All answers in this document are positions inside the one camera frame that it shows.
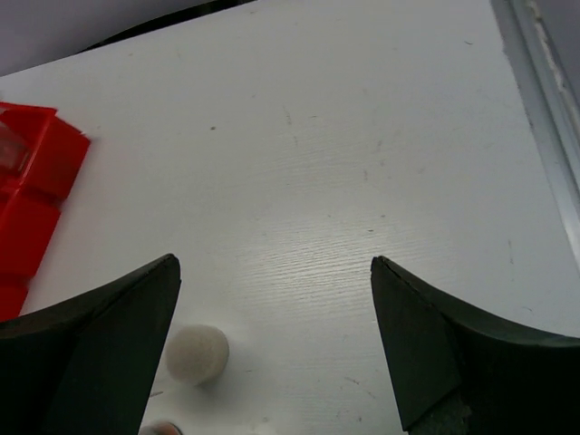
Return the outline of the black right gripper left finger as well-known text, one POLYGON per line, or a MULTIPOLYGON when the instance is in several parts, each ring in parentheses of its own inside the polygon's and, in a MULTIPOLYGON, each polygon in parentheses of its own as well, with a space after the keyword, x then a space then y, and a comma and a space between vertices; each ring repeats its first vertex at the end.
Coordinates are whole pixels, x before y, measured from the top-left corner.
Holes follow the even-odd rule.
POLYGON ((180 285, 168 254, 3 322, 2 433, 138 433, 180 285))

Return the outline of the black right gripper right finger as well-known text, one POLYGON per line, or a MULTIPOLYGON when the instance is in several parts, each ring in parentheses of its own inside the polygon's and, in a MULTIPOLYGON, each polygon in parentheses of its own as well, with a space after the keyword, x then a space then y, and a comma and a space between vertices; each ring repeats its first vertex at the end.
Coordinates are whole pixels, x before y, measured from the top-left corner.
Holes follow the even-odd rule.
POLYGON ((404 432, 578 433, 578 338, 486 312, 384 256, 371 282, 404 432))

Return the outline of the tall white powder shaker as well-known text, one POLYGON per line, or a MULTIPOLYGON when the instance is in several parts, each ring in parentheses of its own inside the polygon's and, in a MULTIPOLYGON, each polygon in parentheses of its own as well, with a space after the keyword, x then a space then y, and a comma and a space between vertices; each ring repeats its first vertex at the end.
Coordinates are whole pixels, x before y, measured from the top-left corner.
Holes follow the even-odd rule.
POLYGON ((169 376, 192 386, 213 382, 225 370, 228 358, 226 335, 217 327, 204 324, 178 330, 165 348, 169 376))

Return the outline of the clear bottle gold pourer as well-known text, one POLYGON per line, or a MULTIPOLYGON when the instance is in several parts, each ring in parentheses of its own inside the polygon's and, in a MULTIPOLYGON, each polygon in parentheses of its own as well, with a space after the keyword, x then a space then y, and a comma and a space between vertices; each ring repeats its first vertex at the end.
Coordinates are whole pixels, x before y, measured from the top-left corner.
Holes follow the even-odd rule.
POLYGON ((5 124, 0 130, 0 164, 1 173, 19 177, 24 172, 31 150, 26 141, 5 124))

